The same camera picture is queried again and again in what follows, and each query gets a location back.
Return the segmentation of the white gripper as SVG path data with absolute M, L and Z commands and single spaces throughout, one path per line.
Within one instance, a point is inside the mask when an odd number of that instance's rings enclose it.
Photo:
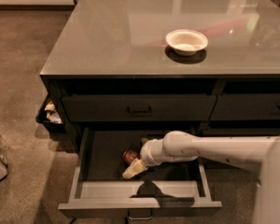
M 131 179 L 134 176 L 143 173 L 148 166 L 158 166 L 168 160 L 161 139 L 148 140 L 147 138 L 142 137 L 141 144 L 141 160 L 135 159 L 124 171 L 122 176 L 125 179 Z

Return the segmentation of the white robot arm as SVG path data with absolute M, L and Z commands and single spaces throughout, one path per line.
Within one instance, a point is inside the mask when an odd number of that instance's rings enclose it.
M 280 135 L 198 137 L 169 132 L 162 139 L 147 140 L 140 157 L 133 159 L 123 177 L 130 179 L 164 162 L 192 161 L 197 157 L 257 172 L 252 223 L 280 224 Z

